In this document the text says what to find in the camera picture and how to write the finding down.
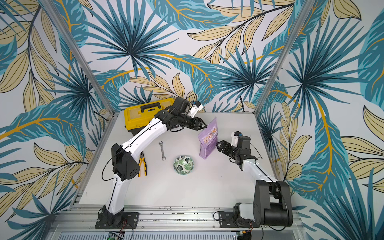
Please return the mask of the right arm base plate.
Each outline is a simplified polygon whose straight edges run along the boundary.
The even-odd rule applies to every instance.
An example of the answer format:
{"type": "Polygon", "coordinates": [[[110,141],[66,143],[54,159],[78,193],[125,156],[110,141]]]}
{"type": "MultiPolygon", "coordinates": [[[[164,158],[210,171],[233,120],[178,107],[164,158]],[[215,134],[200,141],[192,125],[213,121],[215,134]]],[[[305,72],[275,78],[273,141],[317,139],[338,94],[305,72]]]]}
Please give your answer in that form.
{"type": "Polygon", "coordinates": [[[219,221],[220,228],[222,229],[257,227],[254,221],[243,219],[233,212],[217,211],[217,213],[218,216],[214,217],[214,219],[219,221]]]}

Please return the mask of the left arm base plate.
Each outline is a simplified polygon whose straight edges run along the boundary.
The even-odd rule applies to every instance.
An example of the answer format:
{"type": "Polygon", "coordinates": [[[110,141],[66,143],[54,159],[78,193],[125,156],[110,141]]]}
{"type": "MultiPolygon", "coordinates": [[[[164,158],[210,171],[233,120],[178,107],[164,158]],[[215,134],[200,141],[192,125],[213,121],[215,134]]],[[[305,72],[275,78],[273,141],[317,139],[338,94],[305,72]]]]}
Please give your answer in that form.
{"type": "Polygon", "coordinates": [[[95,229],[136,229],[139,213],[121,212],[116,215],[110,214],[108,211],[98,214],[95,229]]]}

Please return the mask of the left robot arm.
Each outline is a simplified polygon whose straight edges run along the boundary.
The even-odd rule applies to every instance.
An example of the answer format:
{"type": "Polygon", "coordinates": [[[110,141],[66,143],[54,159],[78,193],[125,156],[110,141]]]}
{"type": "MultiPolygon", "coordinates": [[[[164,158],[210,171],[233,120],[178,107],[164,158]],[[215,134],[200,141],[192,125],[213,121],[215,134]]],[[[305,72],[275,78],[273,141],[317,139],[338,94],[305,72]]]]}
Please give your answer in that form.
{"type": "Polygon", "coordinates": [[[207,124],[197,112],[203,109],[199,101],[189,102],[183,98],[176,98],[171,106],[160,110],[154,118],[127,142],[111,147],[114,176],[110,178],[114,187],[107,203],[101,208],[98,219],[108,227],[117,228],[124,223],[124,201],[131,180],[139,174],[139,157],[143,150],[160,135],[176,127],[200,131],[207,124]]]}

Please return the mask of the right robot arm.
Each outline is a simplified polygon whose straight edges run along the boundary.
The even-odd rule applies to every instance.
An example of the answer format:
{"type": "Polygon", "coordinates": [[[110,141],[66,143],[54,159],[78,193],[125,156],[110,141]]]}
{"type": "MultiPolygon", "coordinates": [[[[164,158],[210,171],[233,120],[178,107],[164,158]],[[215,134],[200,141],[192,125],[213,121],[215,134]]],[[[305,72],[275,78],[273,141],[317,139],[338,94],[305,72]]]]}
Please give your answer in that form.
{"type": "Polygon", "coordinates": [[[249,175],[255,185],[252,203],[236,203],[232,212],[218,212],[221,228],[290,227],[294,220],[290,187],[262,168],[259,158],[251,153],[252,146],[251,138],[240,132],[234,132],[230,143],[216,143],[218,151],[249,175]]]}

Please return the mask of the purple oats bag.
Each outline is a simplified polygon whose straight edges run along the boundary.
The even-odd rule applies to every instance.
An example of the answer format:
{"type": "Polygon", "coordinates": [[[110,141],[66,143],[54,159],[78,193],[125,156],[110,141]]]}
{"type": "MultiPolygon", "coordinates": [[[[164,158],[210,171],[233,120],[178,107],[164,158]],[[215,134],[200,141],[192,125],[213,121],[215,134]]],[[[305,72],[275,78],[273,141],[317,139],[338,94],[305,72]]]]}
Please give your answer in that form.
{"type": "Polygon", "coordinates": [[[198,138],[201,144],[199,156],[203,159],[207,159],[213,150],[216,149],[216,143],[218,142],[218,125],[216,117],[201,133],[198,134],[198,138]]]}

